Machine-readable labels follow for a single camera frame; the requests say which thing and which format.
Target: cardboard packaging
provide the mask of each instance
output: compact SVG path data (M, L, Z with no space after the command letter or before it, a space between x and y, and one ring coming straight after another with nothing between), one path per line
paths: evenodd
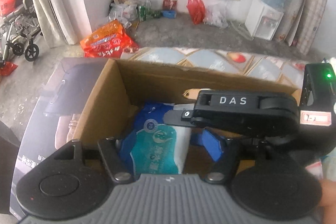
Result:
M294 87L201 68L110 59L103 68L78 120L73 138L95 147L102 138L123 138L144 102L186 104L185 90L249 90L285 92L299 100ZM232 133L217 131L222 135ZM206 174L212 166L204 148L190 146L184 173Z

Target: blue package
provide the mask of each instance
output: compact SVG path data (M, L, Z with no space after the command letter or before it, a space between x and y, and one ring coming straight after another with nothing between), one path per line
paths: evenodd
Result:
M215 162L224 154L224 146L226 146L225 142L223 142L223 137L218 136L216 133L211 133L207 129L203 129L201 134L193 134L190 144L204 146Z
M178 174L176 131L163 123L163 115L172 109L172 105L146 103L135 117L132 132L122 141L120 159L136 178L142 173Z
M170 19L176 18L176 11L162 11L162 16Z

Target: white curtain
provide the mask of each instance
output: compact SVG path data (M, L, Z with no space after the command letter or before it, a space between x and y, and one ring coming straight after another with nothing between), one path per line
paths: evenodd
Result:
M33 3L49 47L72 45L79 41L62 0L33 0Z

